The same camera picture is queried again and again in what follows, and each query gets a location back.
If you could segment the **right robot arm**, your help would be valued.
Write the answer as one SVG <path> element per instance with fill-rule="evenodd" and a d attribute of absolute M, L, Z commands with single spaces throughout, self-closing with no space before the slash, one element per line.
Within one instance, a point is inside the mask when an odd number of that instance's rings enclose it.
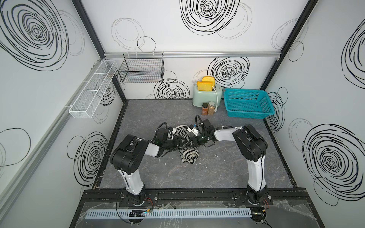
<path fill-rule="evenodd" d="M 209 141 L 235 142 L 248 164 L 247 200 L 252 205 L 258 205 L 264 201 L 264 196 L 268 192 L 264 174 L 268 144 L 251 124 L 215 128 L 209 120 L 204 120 L 189 125 L 187 131 L 194 146 L 205 145 Z"/>

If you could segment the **rear yellow toast slice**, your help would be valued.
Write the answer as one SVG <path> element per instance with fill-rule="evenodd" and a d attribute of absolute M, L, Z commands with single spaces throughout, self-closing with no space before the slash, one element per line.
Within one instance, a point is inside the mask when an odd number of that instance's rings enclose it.
<path fill-rule="evenodd" d="M 210 76 L 205 76 L 201 80 L 202 82 L 211 82 L 212 86 L 215 86 L 215 78 Z"/>

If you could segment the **front yellow toast slice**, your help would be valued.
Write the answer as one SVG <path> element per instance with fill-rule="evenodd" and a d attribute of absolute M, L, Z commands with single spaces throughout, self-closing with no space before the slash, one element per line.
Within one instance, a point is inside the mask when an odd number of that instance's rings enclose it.
<path fill-rule="evenodd" d="M 213 82 L 210 81 L 198 81 L 197 90 L 211 92 L 213 90 Z"/>

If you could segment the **black white knitted scarf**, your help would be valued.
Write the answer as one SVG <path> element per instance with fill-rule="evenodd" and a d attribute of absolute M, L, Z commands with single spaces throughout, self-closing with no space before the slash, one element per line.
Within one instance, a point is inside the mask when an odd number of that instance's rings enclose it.
<path fill-rule="evenodd" d="M 181 136 L 183 139 L 183 144 L 178 147 L 178 152 L 183 163 L 187 162 L 189 164 L 194 164 L 199 158 L 199 151 L 196 146 L 194 146 L 191 141 L 190 132 L 188 131 L 187 125 L 179 125 L 176 128 L 174 136 Z"/>

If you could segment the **dark lid spice jar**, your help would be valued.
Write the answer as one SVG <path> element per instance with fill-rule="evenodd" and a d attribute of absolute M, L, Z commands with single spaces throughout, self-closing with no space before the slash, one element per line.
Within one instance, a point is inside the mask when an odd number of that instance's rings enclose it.
<path fill-rule="evenodd" d="M 203 103 L 202 104 L 202 115 L 208 115 L 208 110 L 209 110 L 209 105 L 208 103 Z"/>

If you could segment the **silver lid spice jar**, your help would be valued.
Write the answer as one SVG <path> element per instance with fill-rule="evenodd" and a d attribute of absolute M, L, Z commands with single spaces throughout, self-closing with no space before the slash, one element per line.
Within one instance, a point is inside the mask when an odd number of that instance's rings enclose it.
<path fill-rule="evenodd" d="M 210 101 L 208 103 L 208 112 L 207 115 L 213 115 L 215 113 L 215 103 L 213 101 Z"/>

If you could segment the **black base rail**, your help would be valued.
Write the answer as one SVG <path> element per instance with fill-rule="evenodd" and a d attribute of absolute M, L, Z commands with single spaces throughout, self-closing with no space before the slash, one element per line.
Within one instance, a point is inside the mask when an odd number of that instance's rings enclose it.
<path fill-rule="evenodd" d="M 238 189 L 146 189 L 133 195 L 126 189 L 98 189 L 83 192 L 79 206 L 85 203 L 117 203 L 119 206 L 158 206 L 168 202 L 227 201 L 236 206 L 273 205 L 276 200 L 306 200 L 304 188 L 269 188 L 257 199 L 246 188 Z"/>

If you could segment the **teal plastic basket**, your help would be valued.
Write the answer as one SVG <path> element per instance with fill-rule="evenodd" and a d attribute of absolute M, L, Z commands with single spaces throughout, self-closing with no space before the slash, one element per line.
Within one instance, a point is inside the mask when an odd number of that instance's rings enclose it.
<path fill-rule="evenodd" d="M 223 96 L 229 117 L 264 119 L 275 114 L 270 97 L 264 90 L 226 88 Z"/>

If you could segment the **yellow toast slice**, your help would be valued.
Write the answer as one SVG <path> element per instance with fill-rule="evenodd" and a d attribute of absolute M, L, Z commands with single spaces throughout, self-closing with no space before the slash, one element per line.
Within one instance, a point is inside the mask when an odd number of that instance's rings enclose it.
<path fill-rule="evenodd" d="M 213 82 L 210 81 L 198 81 L 197 90 L 211 92 L 213 90 Z"/>
<path fill-rule="evenodd" d="M 205 76 L 201 80 L 202 82 L 211 82 L 212 86 L 215 86 L 215 78 L 210 76 Z"/>

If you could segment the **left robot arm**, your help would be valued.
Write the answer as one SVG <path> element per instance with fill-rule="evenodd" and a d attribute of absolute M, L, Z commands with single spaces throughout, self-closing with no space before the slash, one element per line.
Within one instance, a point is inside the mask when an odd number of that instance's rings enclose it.
<path fill-rule="evenodd" d="M 168 152 L 176 151 L 189 140 L 177 134 L 177 130 L 162 123 L 155 131 L 152 140 L 138 138 L 128 134 L 112 152 L 109 162 L 121 174 L 126 184 L 126 197 L 129 202 L 140 206 L 145 199 L 145 184 L 139 167 L 144 156 L 163 157 Z"/>

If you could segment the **mint green toaster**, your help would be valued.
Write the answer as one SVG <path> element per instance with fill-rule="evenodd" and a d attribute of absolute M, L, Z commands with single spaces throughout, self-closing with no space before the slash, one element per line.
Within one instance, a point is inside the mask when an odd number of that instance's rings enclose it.
<path fill-rule="evenodd" d="M 221 104 L 222 87 L 220 85 L 215 86 L 215 90 L 211 92 L 198 91 L 197 85 L 194 85 L 193 89 L 193 105 L 196 107 L 202 107 L 203 103 L 209 103 L 213 101 L 217 103 L 217 107 Z"/>

